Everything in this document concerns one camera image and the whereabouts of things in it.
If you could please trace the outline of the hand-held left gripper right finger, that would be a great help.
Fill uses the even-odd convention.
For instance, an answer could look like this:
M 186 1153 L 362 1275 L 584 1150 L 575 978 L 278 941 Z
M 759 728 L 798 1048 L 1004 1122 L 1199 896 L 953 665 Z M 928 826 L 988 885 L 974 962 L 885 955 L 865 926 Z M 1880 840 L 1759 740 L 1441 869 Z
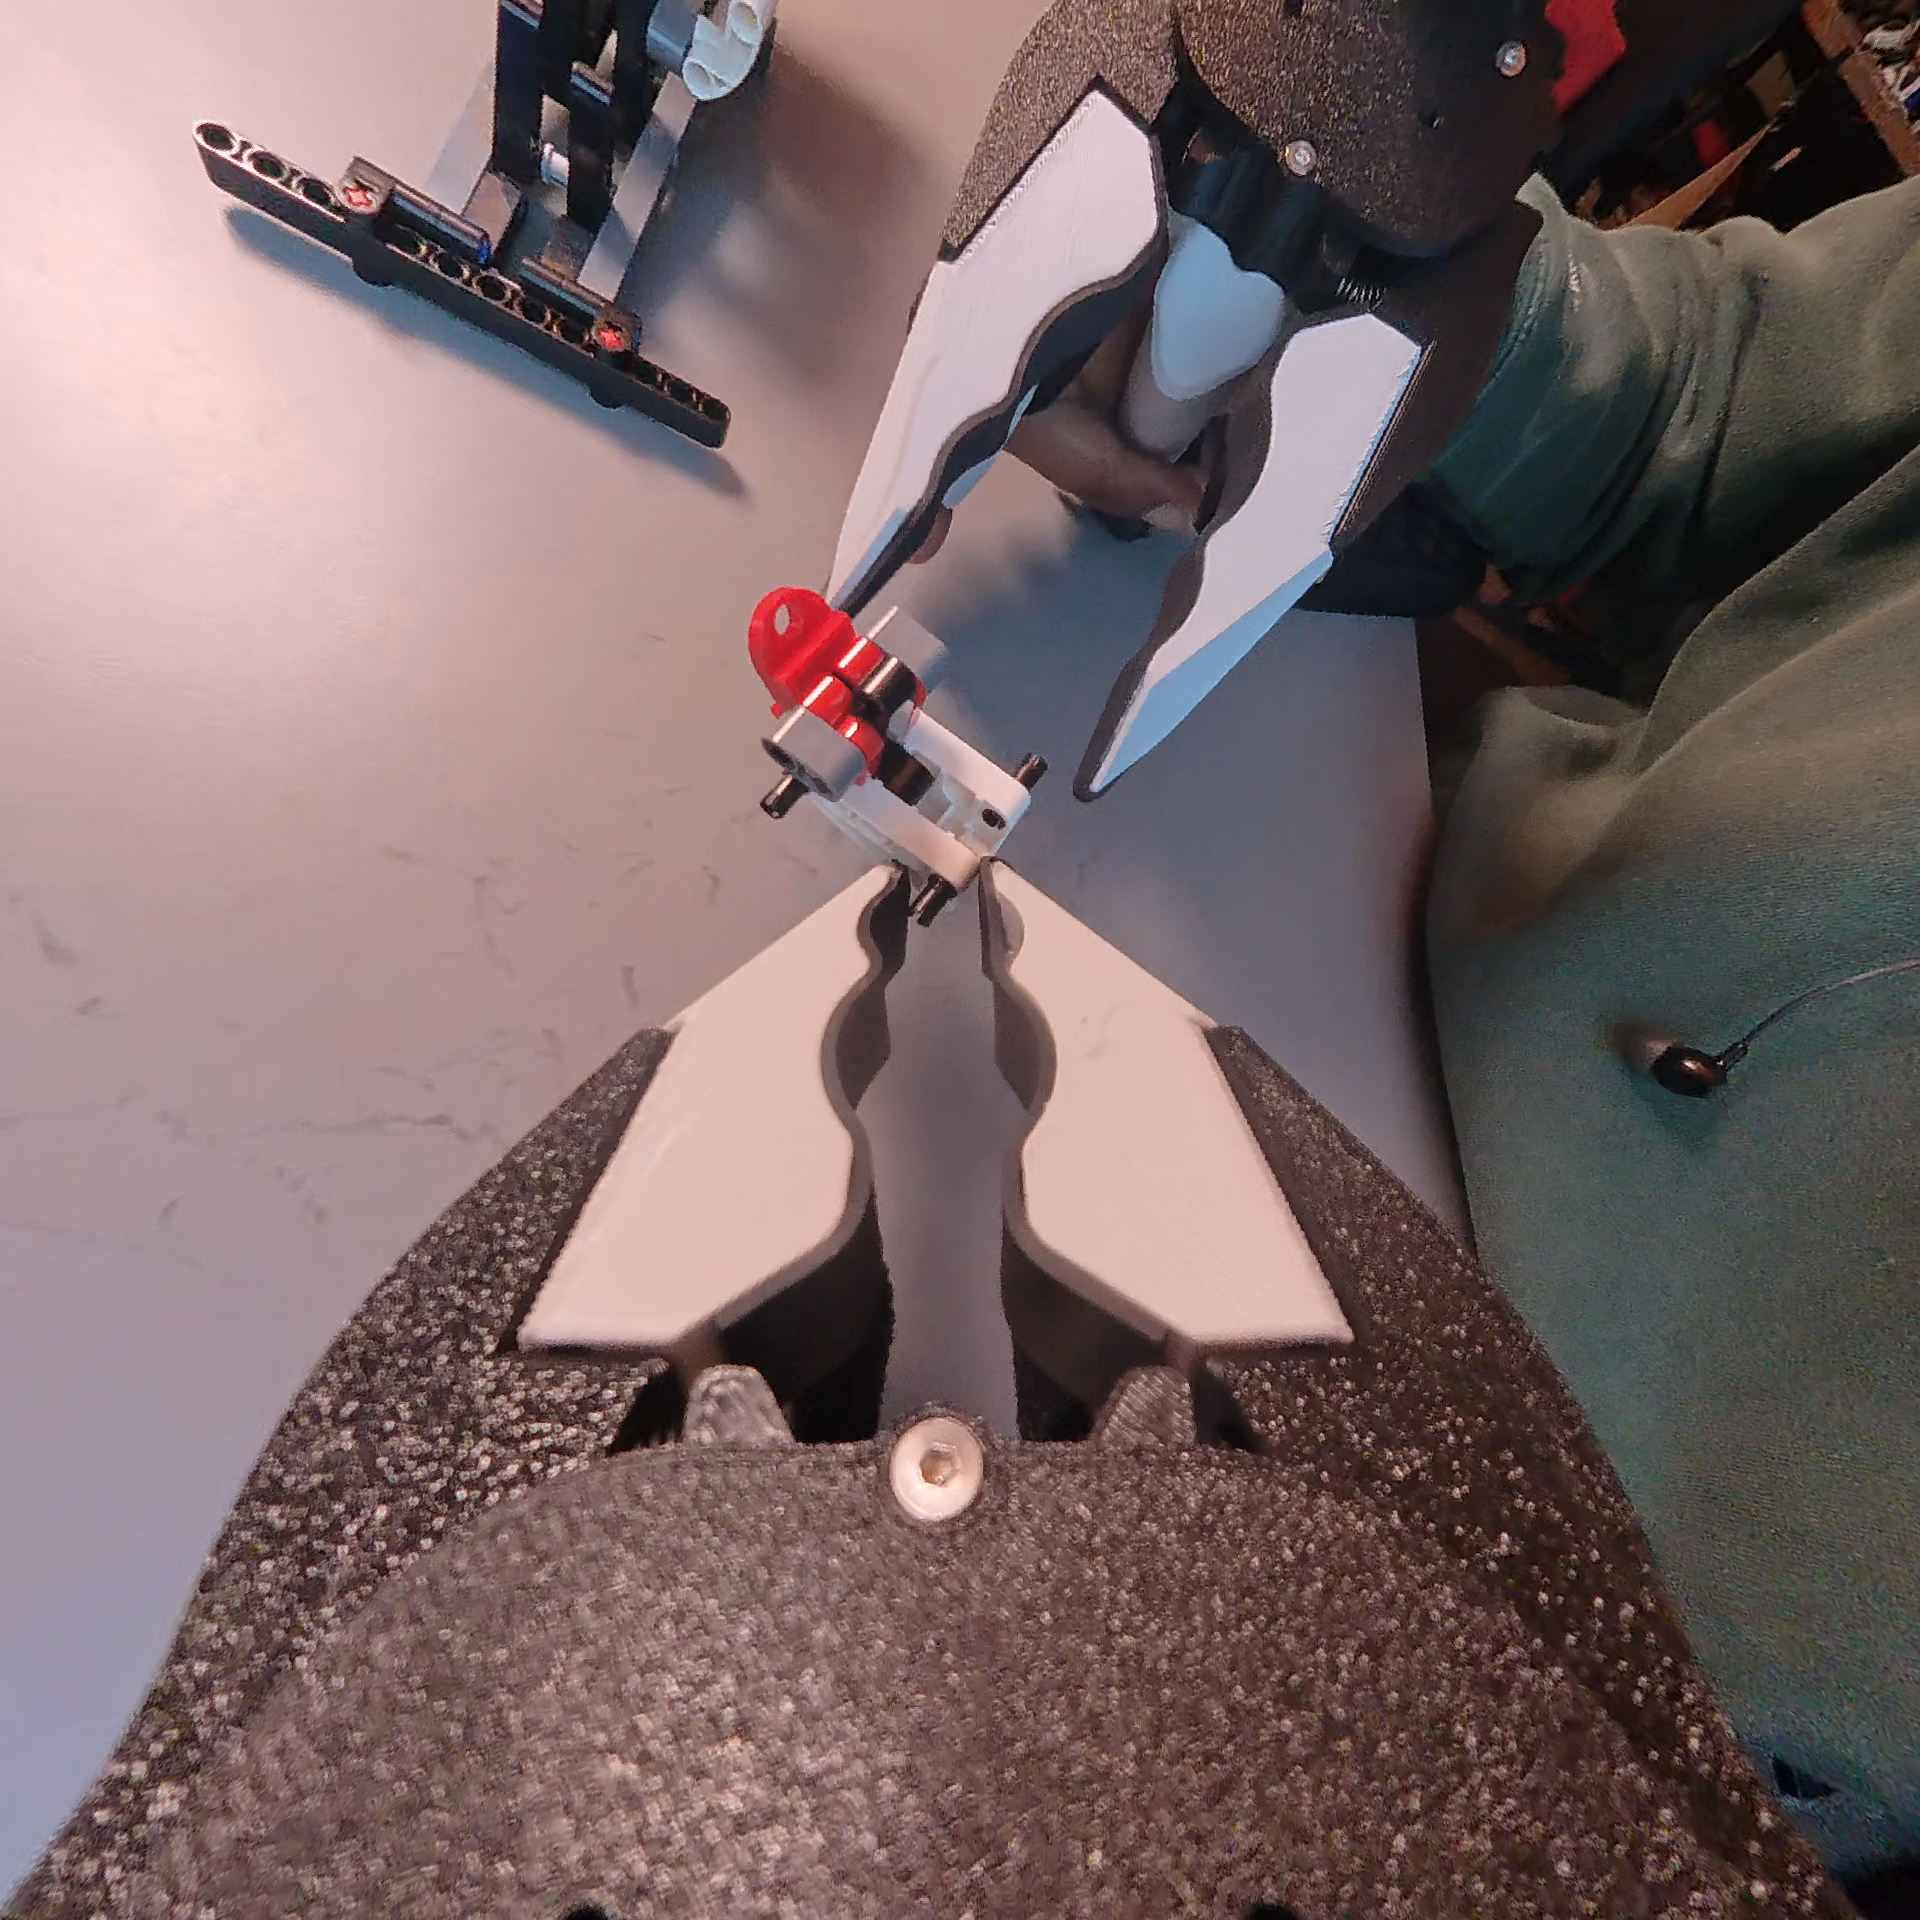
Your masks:
M 1025 1113 L 1001 1261 L 1017 1355 L 1110 1387 L 1137 1364 L 1348 1346 L 1216 1024 L 1013 872 L 980 876 L 980 938 Z

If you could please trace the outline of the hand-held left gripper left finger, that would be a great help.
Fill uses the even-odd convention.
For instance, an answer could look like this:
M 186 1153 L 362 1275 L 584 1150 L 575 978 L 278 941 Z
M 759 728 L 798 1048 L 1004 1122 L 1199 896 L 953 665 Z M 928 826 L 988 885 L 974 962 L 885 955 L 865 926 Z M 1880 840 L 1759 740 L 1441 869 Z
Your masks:
M 886 1058 L 898 872 L 868 872 L 669 1026 L 518 1349 L 848 1357 L 888 1288 L 857 1097 Z

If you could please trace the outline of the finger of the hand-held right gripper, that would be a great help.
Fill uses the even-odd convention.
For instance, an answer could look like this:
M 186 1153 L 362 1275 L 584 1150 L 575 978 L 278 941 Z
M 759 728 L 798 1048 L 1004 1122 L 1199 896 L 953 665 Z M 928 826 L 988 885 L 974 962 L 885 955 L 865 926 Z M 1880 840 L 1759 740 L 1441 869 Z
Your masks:
M 1117 328 L 1162 222 L 1157 142 L 1093 86 L 928 274 L 848 498 L 825 589 L 836 608 L 862 610 L 962 477 L 1004 448 L 1032 392 Z
M 1095 801 L 1186 720 L 1327 571 L 1335 530 L 1423 345 L 1370 310 L 1298 323 L 1228 416 L 1216 515 L 1168 577 L 1074 776 Z

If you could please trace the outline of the red toy brick piece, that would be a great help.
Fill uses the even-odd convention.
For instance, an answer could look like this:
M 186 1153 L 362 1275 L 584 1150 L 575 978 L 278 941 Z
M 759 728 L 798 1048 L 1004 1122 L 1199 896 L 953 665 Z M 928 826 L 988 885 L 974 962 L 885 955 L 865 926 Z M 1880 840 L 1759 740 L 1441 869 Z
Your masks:
M 762 749 L 823 801 L 840 801 L 879 771 L 894 723 L 928 694 L 917 668 L 857 633 L 853 617 L 809 588 L 774 588 L 749 622 L 749 658 L 774 697 Z

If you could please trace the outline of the white toy brick piece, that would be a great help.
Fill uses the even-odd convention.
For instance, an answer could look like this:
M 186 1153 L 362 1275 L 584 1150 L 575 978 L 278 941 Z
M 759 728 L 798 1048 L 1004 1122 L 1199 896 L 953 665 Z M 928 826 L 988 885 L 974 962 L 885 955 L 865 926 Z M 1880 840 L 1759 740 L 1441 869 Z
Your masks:
M 896 730 L 882 733 L 853 716 L 831 728 L 817 714 L 790 712 L 762 749 L 781 781 L 760 808 L 781 818 L 809 801 L 876 860 L 913 874 L 910 916 L 921 926 L 1001 851 L 1046 771 L 1037 755 L 1004 771 L 913 707 L 901 708 Z

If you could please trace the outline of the person's right forearm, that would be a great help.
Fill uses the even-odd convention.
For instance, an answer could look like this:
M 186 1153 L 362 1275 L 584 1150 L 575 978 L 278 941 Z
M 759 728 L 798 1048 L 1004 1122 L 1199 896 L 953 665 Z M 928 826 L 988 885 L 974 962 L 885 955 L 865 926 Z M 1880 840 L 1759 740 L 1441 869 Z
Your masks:
M 1550 188 L 1495 371 L 1431 485 L 1528 592 L 1617 619 L 1774 563 L 1916 588 L 1918 180 L 1793 232 L 1599 232 Z M 1802 546 L 1800 561 L 1786 554 Z

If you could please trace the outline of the grey desk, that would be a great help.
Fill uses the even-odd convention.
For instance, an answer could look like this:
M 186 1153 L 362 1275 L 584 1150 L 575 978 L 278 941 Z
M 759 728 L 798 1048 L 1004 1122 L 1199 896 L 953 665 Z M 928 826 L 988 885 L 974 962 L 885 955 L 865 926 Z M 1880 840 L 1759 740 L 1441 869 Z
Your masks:
M 4 4 L 6 1886 L 368 1288 L 860 874 L 759 813 L 744 624 L 1037 12 L 778 6 L 638 264 L 708 452 L 204 179 L 424 180 L 492 4 Z

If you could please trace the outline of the person's right hand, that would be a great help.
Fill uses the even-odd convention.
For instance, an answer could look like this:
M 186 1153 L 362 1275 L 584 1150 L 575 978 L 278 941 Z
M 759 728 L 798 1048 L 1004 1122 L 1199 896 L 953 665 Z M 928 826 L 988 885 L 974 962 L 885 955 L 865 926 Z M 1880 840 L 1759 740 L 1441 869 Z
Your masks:
M 1093 350 L 1072 385 L 1048 404 L 1031 406 L 1006 448 L 1058 491 L 1090 512 L 1144 521 L 1189 537 L 1204 504 L 1207 477 L 1141 452 L 1119 432 L 1117 410 L 1136 350 L 1151 316 L 1144 297 Z

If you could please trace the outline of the black textured pad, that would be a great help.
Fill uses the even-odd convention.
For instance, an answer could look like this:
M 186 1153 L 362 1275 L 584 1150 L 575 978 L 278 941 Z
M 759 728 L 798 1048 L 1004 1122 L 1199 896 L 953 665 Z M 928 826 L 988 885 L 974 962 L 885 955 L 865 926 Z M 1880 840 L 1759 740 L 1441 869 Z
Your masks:
M 1434 477 L 1410 485 L 1351 545 L 1298 608 L 1348 617 L 1446 617 L 1480 589 L 1489 550 Z

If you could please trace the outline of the toy vehicle chassis build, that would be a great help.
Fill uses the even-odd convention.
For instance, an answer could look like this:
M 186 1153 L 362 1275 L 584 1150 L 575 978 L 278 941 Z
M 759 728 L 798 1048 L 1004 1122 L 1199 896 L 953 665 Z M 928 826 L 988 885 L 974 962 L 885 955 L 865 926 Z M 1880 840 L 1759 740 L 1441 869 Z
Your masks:
M 774 2 L 500 2 L 496 56 L 424 184 L 337 180 L 204 121 L 208 179 L 356 276 L 400 285 L 626 410 L 719 448 L 724 402 L 647 358 L 621 296 L 696 110 L 765 66 Z

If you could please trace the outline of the green sweatshirt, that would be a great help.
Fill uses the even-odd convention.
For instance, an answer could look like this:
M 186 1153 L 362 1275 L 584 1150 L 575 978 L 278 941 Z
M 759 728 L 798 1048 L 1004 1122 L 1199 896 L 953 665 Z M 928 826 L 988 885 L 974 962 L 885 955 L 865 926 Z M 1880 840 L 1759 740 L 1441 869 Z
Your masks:
M 1918 588 L 1774 563 L 1512 689 L 1431 878 L 1479 1252 L 1721 1706 L 1841 1873 L 1916 1858 Z

